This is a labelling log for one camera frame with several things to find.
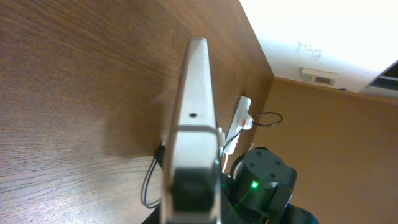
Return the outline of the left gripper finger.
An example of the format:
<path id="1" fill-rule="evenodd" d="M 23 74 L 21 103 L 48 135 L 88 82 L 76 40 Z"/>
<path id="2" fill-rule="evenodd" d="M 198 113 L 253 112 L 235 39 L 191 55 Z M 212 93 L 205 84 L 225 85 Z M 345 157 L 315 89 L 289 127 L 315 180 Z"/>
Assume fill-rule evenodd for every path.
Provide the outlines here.
<path id="1" fill-rule="evenodd" d="M 220 183 L 217 160 L 172 160 L 169 165 L 169 213 L 219 215 Z"/>

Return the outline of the black Galaxy flip phone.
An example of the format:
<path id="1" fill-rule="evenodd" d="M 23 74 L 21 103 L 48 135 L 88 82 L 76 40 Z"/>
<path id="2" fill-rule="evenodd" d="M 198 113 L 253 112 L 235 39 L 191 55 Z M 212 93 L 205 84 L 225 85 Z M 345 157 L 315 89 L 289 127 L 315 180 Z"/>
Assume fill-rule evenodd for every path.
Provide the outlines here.
<path id="1" fill-rule="evenodd" d="M 188 41 L 163 163 L 161 223 L 219 223 L 219 215 L 169 213 L 169 165 L 172 160 L 219 161 L 219 137 L 208 42 Z"/>

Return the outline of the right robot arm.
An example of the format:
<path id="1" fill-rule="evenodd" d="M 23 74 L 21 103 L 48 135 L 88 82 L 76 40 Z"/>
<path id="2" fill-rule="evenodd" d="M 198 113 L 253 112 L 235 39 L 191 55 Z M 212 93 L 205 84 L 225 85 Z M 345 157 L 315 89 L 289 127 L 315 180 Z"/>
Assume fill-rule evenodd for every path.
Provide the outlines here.
<path id="1" fill-rule="evenodd" d="M 240 155 L 221 176 L 222 223 L 316 224 L 318 219 L 290 203 L 297 171 L 268 150 Z"/>

